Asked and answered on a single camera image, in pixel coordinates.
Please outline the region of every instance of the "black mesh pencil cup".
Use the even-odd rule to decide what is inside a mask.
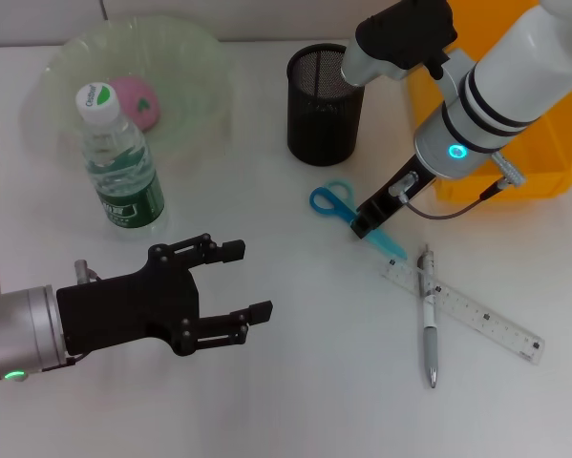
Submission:
[[[341,76],[345,49],[309,46],[287,64],[287,146],[310,165],[338,164],[355,149],[364,88]]]

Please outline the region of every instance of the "scissors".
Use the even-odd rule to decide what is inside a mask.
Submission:
[[[337,197],[331,190],[334,188],[343,188],[346,192],[344,198]],[[315,199],[320,196],[328,201],[331,205],[329,208],[320,206]],[[327,217],[338,217],[345,221],[347,224],[355,219],[355,202],[353,200],[353,187],[343,179],[335,179],[329,181],[324,186],[317,188],[311,193],[308,198],[308,203],[311,208],[315,210],[320,215]],[[369,241],[375,245],[379,250],[389,258],[393,255],[405,260],[407,258],[407,252],[402,249],[395,241],[390,239],[386,233],[380,229],[375,229],[370,232],[365,240]]]

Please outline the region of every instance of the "white bottle cap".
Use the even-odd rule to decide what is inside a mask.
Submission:
[[[109,84],[91,83],[75,96],[77,110],[89,124],[104,126],[120,114],[116,91]]]

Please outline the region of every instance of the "green bottle label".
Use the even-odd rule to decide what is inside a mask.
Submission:
[[[120,227],[132,229],[146,226],[158,218],[164,209],[164,197],[156,174],[150,184],[130,196],[116,198],[97,194],[109,221]]]

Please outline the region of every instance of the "blue indicator light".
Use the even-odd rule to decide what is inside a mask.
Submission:
[[[461,145],[451,145],[449,147],[449,156],[453,159],[463,159],[468,155],[468,150]]]

